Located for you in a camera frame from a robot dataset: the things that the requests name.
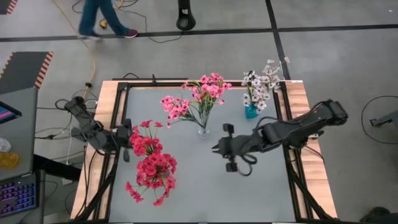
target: glass vase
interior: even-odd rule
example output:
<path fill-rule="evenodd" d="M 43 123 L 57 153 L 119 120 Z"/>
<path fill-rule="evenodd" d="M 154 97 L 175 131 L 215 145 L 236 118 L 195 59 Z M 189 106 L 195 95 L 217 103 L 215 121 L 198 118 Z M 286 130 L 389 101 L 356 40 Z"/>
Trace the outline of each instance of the glass vase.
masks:
<path fill-rule="evenodd" d="M 257 116 L 259 116 L 257 114 L 257 106 L 254 106 L 254 104 L 250 104 L 249 106 L 245 106 L 244 107 L 244 114 L 246 115 L 246 119 L 257 118 Z"/>
<path fill-rule="evenodd" d="M 203 127 L 199 126 L 198 135 L 200 138 L 206 139 L 210 135 L 210 130 L 207 127 L 203 128 Z"/>

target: person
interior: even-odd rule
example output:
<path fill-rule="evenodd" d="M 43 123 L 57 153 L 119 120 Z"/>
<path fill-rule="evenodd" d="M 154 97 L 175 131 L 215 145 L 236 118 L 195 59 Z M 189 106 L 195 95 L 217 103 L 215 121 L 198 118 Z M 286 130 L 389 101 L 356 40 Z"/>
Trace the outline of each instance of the person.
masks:
<path fill-rule="evenodd" d="M 81 37 L 95 40 L 101 38 L 101 36 L 94 31 L 98 8 L 101 10 L 106 22 L 108 22 L 116 35 L 125 38 L 133 38 L 138 34 L 138 31 L 128 29 L 120 23 L 118 16 L 113 9 L 111 0 L 86 0 L 79 25 L 79 34 Z"/>
<path fill-rule="evenodd" d="M 383 207 L 374 207 L 359 221 L 362 223 L 396 224 L 398 223 L 398 213 L 391 213 Z"/>

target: table leg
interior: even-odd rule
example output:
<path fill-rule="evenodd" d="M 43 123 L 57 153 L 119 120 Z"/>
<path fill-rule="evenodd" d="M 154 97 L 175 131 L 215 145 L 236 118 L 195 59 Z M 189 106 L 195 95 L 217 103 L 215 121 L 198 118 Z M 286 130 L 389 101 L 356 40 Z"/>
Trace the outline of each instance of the table leg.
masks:
<path fill-rule="evenodd" d="M 46 174 L 62 177 L 68 180 L 79 181 L 81 169 L 34 155 L 33 171 L 45 170 Z"/>

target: concrete floor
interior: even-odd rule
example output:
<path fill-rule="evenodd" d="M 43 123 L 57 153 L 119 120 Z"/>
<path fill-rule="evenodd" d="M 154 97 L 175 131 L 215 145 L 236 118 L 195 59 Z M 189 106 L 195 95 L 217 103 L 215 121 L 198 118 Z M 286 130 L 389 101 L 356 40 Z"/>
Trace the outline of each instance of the concrete floor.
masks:
<path fill-rule="evenodd" d="M 76 27 L 80 15 L 70 9 L 75 1 L 56 1 Z M 278 27 L 398 23 L 395 0 L 273 0 L 272 5 Z M 197 20 L 195 30 L 271 27 L 263 0 L 192 0 L 192 9 Z M 177 30 L 177 0 L 139 1 L 129 10 L 148 17 L 150 32 Z M 144 32 L 143 18 L 126 12 L 118 12 L 118 16 L 126 26 Z M 74 35 L 64 16 L 47 0 L 19 0 L 13 14 L 0 16 L 0 30 L 0 37 Z M 98 32 L 112 33 L 99 29 Z M 159 40 L 173 38 L 176 37 L 156 37 Z M 291 79 L 304 80 L 310 104 L 332 98 L 340 101 L 350 116 L 344 126 L 327 129 L 320 138 L 339 218 L 358 221 L 375 206 L 398 212 L 398 149 L 369 139 L 362 132 L 360 121 L 361 110 L 371 98 L 398 95 L 397 29 L 283 32 L 280 38 L 292 62 L 289 65 Z M 142 78 L 152 74 L 164 78 L 198 78 L 217 71 L 227 79 L 237 79 L 243 71 L 261 70 L 267 59 L 278 57 L 272 33 L 188 35 L 164 44 L 156 44 L 146 37 L 86 43 L 97 62 L 92 89 L 96 96 L 103 80 L 122 77 L 127 72 Z M 91 59 L 79 40 L 0 42 L 0 65 L 6 63 L 13 51 L 35 50 L 54 52 L 39 91 L 38 106 L 51 107 L 60 98 L 70 98 L 90 79 Z M 377 101 L 369 105 L 364 114 L 366 129 L 384 141 L 396 139 L 394 128 L 387 125 L 371 129 L 368 120 L 396 110 L 395 102 L 392 99 Z M 40 111 L 37 130 L 62 127 L 68 120 L 69 115 L 63 111 Z M 35 153 L 48 158 L 65 156 L 68 145 L 68 139 L 38 140 Z M 82 143 L 72 142 L 71 154 L 82 149 Z M 47 223 L 64 219 L 63 201 L 73 186 L 59 190 L 46 206 L 46 214 L 61 212 L 48 217 Z M 71 205 L 74 196 L 70 197 Z"/>

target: flower bouquet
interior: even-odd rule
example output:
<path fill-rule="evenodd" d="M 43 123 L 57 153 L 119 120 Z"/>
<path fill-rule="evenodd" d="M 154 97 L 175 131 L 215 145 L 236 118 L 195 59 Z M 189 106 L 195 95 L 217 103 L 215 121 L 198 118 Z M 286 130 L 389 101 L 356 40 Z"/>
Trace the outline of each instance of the flower bouquet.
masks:
<path fill-rule="evenodd" d="M 177 170 L 177 161 L 170 154 L 162 154 L 163 145 L 156 137 L 158 128 L 163 125 L 160 122 L 155 122 L 156 131 L 152 137 L 150 130 L 150 123 L 152 120 L 144 121 L 141 127 L 145 128 L 145 136 L 142 136 L 138 127 L 133 127 L 133 134 L 130 137 L 131 145 L 137 157 L 144 156 L 145 159 L 137 163 L 137 177 L 136 184 L 131 185 L 130 182 L 126 183 L 126 190 L 130 192 L 132 198 L 137 203 L 143 201 L 142 194 L 147 189 L 153 189 L 156 201 L 154 206 L 161 206 L 165 198 L 169 197 L 170 190 L 175 189 L 175 179 L 173 174 Z M 163 194 L 158 197 L 156 190 L 163 188 Z"/>
<path fill-rule="evenodd" d="M 244 72 L 242 86 L 246 86 L 248 92 L 243 95 L 243 105 L 247 119 L 258 116 L 266 107 L 270 99 L 269 91 L 277 87 L 279 83 L 278 72 L 283 63 L 289 63 L 289 58 L 274 66 L 275 61 L 268 60 L 267 65 L 262 71 L 262 76 L 256 75 L 255 71 Z"/>
<path fill-rule="evenodd" d="M 182 88 L 192 91 L 193 100 L 166 96 L 161 103 L 163 109 L 169 112 L 167 127 L 180 121 L 191 121 L 199 125 L 199 135 L 208 135 L 207 124 L 211 109 L 214 104 L 224 104 L 221 96 L 225 90 L 232 89 L 232 84 L 224 82 L 224 78 L 218 73 L 212 73 L 209 77 L 202 76 L 197 81 L 186 81 Z"/>

